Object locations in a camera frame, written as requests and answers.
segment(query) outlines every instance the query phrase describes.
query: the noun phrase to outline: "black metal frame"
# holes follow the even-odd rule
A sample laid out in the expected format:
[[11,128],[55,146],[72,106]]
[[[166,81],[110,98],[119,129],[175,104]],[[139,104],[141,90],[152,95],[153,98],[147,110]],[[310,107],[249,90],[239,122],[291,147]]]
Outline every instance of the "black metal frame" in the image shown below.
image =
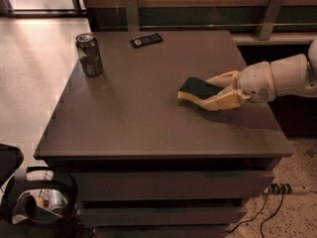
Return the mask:
[[10,0],[0,0],[0,6],[8,18],[86,17],[86,10],[81,8],[79,0],[71,1],[73,10],[15,10]]

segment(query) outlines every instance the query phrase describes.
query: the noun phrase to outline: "metal bracket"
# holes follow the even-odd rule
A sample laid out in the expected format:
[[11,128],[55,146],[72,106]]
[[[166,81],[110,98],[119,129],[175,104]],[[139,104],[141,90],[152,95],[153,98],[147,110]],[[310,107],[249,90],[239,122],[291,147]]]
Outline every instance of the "metal bracket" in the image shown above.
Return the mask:
[[139,31],[138,0],[125,0],[128,31]]
[[270,39],[274,22],[277,18],[282,2],[283,0],[269,0],[264,12],[262,23],[256,30],[259,40],[267,41]]

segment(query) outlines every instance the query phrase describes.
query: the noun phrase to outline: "dark beverage can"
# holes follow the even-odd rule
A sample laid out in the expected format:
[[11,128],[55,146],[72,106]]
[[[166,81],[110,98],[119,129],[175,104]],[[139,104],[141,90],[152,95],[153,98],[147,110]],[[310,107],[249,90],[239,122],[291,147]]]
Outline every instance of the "dark beverage can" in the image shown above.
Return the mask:
[[92,34],[76,37],[78,57],[86,75],[98,75],[103,71],[98,42]]

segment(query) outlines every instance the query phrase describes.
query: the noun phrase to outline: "power strip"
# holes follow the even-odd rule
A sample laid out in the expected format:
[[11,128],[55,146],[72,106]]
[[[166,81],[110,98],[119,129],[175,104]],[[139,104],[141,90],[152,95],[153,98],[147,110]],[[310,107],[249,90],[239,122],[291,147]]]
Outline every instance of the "power strip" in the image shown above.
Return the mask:
[[267,194],[309,194],[316,192],[305,185],[290,185],[289,183],[271,183],[265,190]]

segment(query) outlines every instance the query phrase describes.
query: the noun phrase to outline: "speckled floor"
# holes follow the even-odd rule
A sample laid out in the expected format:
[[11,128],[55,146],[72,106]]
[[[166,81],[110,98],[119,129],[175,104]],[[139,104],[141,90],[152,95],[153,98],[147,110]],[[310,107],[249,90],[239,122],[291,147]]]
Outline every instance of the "speckled floor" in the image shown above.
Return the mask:
[[[74,38],[87,31],[85,19],[0,18],[0,141],[22,149],[25,166],[42,165],[33,159],[33,151],[77,61]],[[275,168],[275,181],[317,189],[317,139],[289,138],[289,143],[294,155]],[[262,237],[261,223],[274,213],[280,199],[280,195],[270,195],[263,213],[228,238]],[[255,216],[263,203],[263,196],[251,199],[243,220]],[[286,195],[277,216],[265,223],[264,237],[317,237],[316,205],[316,193]],[[37,229],[12,227],[0,221],[0,237],[52,236],[50,232],[39,233]]]

